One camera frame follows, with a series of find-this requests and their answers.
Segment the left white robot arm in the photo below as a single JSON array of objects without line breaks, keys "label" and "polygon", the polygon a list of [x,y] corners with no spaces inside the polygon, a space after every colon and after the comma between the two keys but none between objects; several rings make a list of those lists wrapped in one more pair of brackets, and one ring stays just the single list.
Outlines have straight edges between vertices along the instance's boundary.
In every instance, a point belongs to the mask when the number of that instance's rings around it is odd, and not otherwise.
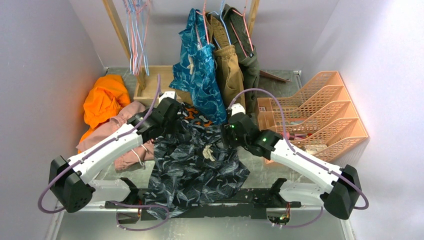
[{"label": "left white robot arm", "polygon": [[136,113],[117,131],[93,147],[68,159],[62,156],[50,163],[50,190],[62,205],[62,210],[75,213],[86,205],[102,201],[117,201],[126,208],[139,200],[135,186],[128,180],[101,181],[96,175],[123,154],[163,135],[177,119],[180,110],[174,91],[165,92],[157,107]]}]

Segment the dark leaf print shorts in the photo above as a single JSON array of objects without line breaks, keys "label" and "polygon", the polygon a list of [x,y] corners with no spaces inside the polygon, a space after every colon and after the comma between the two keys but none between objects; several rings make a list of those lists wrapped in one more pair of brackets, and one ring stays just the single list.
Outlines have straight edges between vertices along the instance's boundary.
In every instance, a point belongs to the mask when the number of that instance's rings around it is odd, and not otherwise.
[{"label": "dark leaf print shorts", "polygon": [[176,217],[199,204],[233,197],[250,171],[238,151],[224,147],[218,125],[202,126],[182,119],[154,141],[154,166],[143,196],[157,219]]}]

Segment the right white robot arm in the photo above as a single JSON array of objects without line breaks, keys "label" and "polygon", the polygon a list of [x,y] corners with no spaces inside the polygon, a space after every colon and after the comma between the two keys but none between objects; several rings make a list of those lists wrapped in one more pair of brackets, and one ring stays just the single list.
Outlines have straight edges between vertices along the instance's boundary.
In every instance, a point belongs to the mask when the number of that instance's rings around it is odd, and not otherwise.
[{"label": "right white robot arm", "polygon": [[342,220],[349,219],[353,210],[369,207],[355,167],[325,162],[294,146],[273,130],[260,130],[242,112],[232,115],[221,129],[225,145],[242,147],[254,156],[289,167],[312,181],[282,183],[270,193],[270,202],[275,207],[282,207],[287,202],[312,204]]}]

